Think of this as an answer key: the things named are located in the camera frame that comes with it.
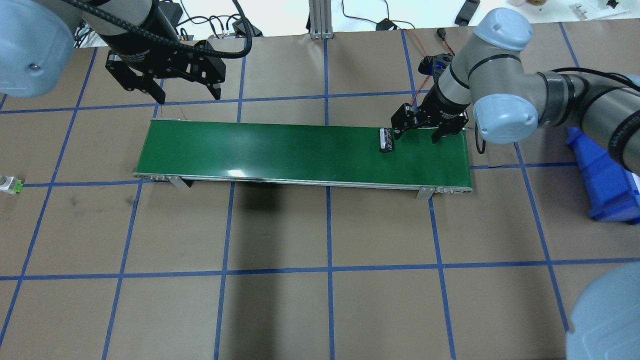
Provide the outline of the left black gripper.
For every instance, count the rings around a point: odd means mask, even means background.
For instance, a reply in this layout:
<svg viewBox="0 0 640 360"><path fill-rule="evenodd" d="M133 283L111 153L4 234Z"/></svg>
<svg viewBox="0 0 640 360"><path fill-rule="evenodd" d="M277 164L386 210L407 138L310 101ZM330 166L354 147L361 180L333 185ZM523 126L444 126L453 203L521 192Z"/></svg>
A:
<svg viewBox="0 0 640 360"><path fill-rule="evenodd" d="M109 54L105 68L126 91L139 90L164 105L166 93L157 79L181 78L202 84L221 100L226 64L219 57L151 42L142 38L105 38Z"/></svg>

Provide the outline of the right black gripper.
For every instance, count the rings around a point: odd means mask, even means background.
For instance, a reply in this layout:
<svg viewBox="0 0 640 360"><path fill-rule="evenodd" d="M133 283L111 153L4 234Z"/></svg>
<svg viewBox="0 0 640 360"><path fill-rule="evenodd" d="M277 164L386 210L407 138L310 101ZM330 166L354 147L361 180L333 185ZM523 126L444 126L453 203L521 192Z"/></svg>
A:
<svg viewBox="0 0 640 360"><path fill-rule="evenodd" d="M464 130L469 122L465 112L465 105L454 103L436 92L429 92L418 107L404 103L394 112L390 118L393 139L398 141L411 130L433 128L435 130L430 139L437 144L443 137L457 136Z"/></svg>

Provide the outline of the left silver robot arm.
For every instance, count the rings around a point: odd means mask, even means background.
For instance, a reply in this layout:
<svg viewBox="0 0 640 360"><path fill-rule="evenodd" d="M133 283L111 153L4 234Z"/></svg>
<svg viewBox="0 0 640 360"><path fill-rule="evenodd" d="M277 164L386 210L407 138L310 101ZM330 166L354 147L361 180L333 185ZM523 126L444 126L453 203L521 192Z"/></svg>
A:
<svg viewBox="0 0 640 360"><path fill-rule="evenodd" d="M202 84L221 98L226 64L209 55L204 40L178 47L178 35L158 0L84 0L84 6L130 23L145 34L119 27L62 0L1 2L1 93L35 98L51 92L74 51L81 21L109 47L105 68L125 91L141 91L166 101L157 79L180 78Z"/></svg>

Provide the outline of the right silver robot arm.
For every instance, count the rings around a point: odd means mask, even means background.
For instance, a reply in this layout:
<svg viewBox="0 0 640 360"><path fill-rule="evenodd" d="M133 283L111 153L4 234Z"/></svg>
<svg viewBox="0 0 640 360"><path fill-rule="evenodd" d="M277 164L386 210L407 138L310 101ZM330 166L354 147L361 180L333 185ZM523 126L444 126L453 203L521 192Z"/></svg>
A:
<svg viewBox="0 0 640 360"><path fill-rule="evenodd" d="M639 77L580 67L526 73L533 28L520 13L491 10L442 70L418 107L403 104L379 132L381 151L409 130L433 128L432 142L456 135L473 107L475 128L492 144L519 142L537 129L576 127L624 170L639 173ZM592 281L570 314L568 360L639 358L639 262Z"/></svg>

